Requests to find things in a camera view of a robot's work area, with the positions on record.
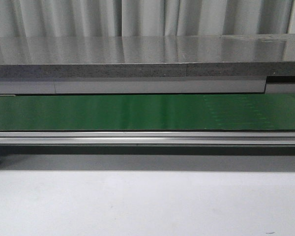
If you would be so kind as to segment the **grey stone counter slab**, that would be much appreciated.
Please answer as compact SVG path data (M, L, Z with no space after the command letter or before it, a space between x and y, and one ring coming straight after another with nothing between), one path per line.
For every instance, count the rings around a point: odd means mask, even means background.
M0 95L131 93L295 93L295 34L0 38Z

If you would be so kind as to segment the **green conveyor belt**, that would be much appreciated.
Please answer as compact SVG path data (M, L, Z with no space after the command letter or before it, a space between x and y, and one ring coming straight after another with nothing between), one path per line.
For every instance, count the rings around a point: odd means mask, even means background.
M295 94L0 96L0 131L295 130Z

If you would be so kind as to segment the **grey pleated curtain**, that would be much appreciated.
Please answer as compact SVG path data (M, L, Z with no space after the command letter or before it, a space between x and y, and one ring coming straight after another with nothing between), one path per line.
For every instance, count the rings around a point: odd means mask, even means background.
M0 0L0 37L295 33L295 0Z

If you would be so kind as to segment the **aluminium conveyor frame rail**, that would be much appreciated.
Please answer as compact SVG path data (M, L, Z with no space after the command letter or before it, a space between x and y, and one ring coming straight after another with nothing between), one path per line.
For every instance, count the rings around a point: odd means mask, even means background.
M0 132L0 145L295 145L295 132Z

